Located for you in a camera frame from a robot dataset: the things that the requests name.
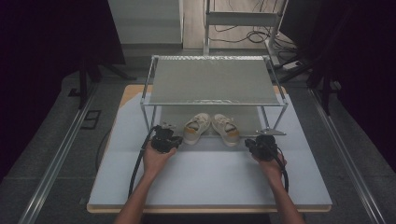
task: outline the sneaker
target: sneaker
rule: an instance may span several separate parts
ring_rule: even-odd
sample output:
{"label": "sneaker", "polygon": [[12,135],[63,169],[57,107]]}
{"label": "sneaker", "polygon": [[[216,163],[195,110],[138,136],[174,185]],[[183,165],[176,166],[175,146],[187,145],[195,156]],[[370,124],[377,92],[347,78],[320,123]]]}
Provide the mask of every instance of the sneaker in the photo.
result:
{"label": "sneaker", "polygon": [[200,113],[195,115],[194,118],[184,125],[183,141],[189,145],[194,145],[209,126],[210,117],[208,114]]}
{"label": "sneaker", "polygon": [[212,119],[212,126],[221,135],[225,145],[229,147],[238,145],[239,131],[233,123],[233,119],[217,114]]}

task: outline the aluminum rail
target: aluminum rail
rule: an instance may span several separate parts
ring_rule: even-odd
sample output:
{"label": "aluminum rail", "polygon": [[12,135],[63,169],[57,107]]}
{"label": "aluminum rail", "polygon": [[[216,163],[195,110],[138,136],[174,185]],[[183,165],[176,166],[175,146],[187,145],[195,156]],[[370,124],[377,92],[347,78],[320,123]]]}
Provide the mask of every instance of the aluminum rail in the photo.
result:
{"label": "aluminum rail", "polygon": [[81,123],[84,120],[84,117],[87,114],[88,109],[90,108],[93,96],[96,93],[98,85],[99,84],[97,83],[92,83],[88,93],[88,99],[86,104],[77,112],[72,125],[67,131],[67,134],[64,137],[64,140],[62,141],[60,147],[58,148],[58,151],[56,152],[54,158],[47,167],[46,172],[44,173],[40,183],[38,184],[35,190],[35,193],[30,199],[30,202],[27,204],[18,223],[20,224],[35,223],[35,220],[38,214],[40,213],[40,210],[43,207],[44,202],[47,199],[47,196],[50,193],[53,183],[55,182],[55,179],[59,174],[62,165],[64,164],[64,160],[69,152],[69,149],[76,138]]}
{"label": "aluminum rail", "polygon": [[312,89],[309,90],[309,93],[311,94],[312,98],[315,101],[315,105],[317,107],[317,110],[320,114],[320,117],[322,118],[322,121],[324,125],[326,126],[327,131],[330,134],[330,137],[332,139],[332,142],[335,145],[335,149],[337,150],[340,159],[342,163],[344,164],[346,171],[349,174],[350,179],[352,180],[352,183],[358,192],[359,196],[361,197],[361,202],[366,209],[367,214],[369,215],[372,223],[375,224],[385,224],[387,223],[385,219],[383,218],[380,209],[377,205],[377,202],[369,190],[366,182],[364,181],[363,176],[361,175],[361,172],[359,171],[358,167],[356,166],[355,162],[352,160],[352,157],[350,156],[347,146],[345,145],[343,139],[341,138],[339,132],[335,128],[334,123],[332,122],[332,118],[326,114],[324,109],[321,106],[320,103],[320,97],[318,96],[317,91],[313,91]]}

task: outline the hand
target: hand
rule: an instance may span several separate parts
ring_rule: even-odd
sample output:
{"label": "hand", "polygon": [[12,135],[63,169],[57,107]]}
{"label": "hand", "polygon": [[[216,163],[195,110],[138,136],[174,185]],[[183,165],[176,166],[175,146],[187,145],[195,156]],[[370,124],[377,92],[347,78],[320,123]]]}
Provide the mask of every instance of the hand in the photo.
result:
{"label": "hand", "polygon": [[168,159],[175,155],[175,153],[175,147],[173,147],[168,153],[161,153],[154,149],[149,141],[146,146],[145,155],[143,156],[143,164],[145,167],[144,175],[155,178],[163,169]]}
{"label": "hand", "polygon": [[[277,164],[275,159],[271,161],[261,161],[253,154],[252,157],[255,161],[259,163],[260,167],[262,168],[262,172],[265,174],[265,176],[267,176],[268,180],[270,181],[281,180],[282,172],[280,171],[279,164]],[[280,159],[280,161],[284,162],[284,165],[287,164],[287,161],[284,159],[282,154],[277,153],[277,157]]]}

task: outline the forearm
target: forearm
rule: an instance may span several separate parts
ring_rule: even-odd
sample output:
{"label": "forearm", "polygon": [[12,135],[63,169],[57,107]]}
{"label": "forearm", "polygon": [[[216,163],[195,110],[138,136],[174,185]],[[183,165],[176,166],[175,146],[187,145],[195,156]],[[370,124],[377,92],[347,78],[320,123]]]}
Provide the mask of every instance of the forearm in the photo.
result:
{"label": "forearm", "polygon": [[137,224],[140,223],[143,209],[145,208],[146,199],[149,194],[149,188],[154,181],[155,176],[143,175],[137,184],[134,192],[129,197],[126,204],[122,207],[118,214],[115,224],[128,223]]}
{"label": "forearm", "polygon": [[271,190],[274,193],[276,208],[280,214],[281,222],[283,224],[305,223],[289,194],[283,188],[282,181],[280,179],[273,179],[269,180],[269,182]]}

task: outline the black device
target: black device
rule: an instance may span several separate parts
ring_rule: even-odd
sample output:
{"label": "black device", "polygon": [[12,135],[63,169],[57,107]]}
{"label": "black device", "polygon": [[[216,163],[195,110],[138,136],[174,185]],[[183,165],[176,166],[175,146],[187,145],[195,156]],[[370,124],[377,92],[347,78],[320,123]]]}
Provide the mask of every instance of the black device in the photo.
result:
{"label": "black device", "polygon": [[172,125],[167,124],[164,124],[163,126],[156,125],[149,130],[145,142],[137,156],[136,164],[134,165],[134,172],[132,173],[131,183],[129,185],[128,197],[132,194],[137,170],[139,169],[140,162],[145,154],[146,146],[148,145],[152,132],[155,131],[155,135],[151,139],[151,146],[161,153],[168,153],[173,147],[178,148],[178,146],[183,142],[182,137],[172,136],[174,132],[170,130],[171,127]]}
{"label": "black device", "polygon": [[259,135],[256,137],[256,140],[246,139],[245,146],[248,147],[251,154],[261,161],[276,160],[285,179],[285,190],[289,191],[288,172],[285,168],[285,161],[281,161],[277,156],[279,148],[277,147],[275,138],[272,135]]}

